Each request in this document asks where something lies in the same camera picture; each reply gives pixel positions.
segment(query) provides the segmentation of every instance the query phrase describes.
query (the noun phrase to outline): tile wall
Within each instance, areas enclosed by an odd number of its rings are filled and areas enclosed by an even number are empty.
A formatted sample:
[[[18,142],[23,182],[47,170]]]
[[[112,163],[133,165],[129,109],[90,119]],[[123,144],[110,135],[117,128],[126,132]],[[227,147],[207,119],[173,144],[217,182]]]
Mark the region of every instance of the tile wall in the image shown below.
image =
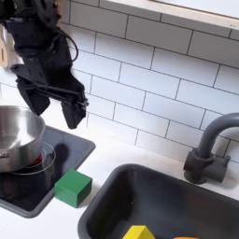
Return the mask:
[[[106,0],[65,1],[63,22],[90,101],[74,134],[88,128],[184,161],[212,120],[239,112],[239,32]],[[0,69],[1,104],[25,105],[14,80]],[[43,117],[68,131],[57,102]],[[239,175],[239,129],[213,153],[230,155]]]

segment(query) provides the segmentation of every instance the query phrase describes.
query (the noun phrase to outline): green cube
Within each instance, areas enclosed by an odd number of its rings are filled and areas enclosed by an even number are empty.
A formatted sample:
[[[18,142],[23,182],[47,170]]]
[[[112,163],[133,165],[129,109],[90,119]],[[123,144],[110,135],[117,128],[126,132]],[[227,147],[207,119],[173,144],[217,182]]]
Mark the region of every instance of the green cube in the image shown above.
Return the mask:
[[[78,207],[90,194],[91,185],[91,177],[72,169],[55,183],[55,197],[66,204]]]

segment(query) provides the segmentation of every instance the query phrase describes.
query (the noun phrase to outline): black sink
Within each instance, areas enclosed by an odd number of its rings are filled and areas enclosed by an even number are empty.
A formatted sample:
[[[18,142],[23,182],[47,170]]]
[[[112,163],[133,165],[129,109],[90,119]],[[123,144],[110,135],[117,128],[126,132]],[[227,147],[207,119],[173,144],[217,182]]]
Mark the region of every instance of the black sink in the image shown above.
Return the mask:
[[[80,239],[122,239],[146,225],[157,239],[238,239],[239,202],[139,165],[113,171],[78,223]]]

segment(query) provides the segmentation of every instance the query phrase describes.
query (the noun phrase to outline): toy stove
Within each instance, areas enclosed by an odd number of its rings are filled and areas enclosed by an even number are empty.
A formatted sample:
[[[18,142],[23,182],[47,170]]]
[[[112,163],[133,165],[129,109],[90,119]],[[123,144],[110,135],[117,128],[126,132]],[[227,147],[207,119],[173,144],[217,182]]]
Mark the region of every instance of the toy stove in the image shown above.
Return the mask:
[[[89,140],[47,127],[41,154],[31,165],[0,174],[0,206],[26,218],[37,216],[54,196],[54,184],[94,148]]]

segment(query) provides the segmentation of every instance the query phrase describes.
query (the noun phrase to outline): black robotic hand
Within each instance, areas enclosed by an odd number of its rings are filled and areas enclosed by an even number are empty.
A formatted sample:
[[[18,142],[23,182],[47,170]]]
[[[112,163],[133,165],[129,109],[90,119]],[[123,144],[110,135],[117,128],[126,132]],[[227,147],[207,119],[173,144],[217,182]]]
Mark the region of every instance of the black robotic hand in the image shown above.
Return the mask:
[[[68,128],[75,129],[86,117],[88,100],[71,74],[74,60],[66,39],[77,46],[57,27],[60,18],[55,0],[0,0],[0,23],[12,34],[24,62],[11,67],[21,96],[37,115],[48,108],[49,98],[61,101]]]

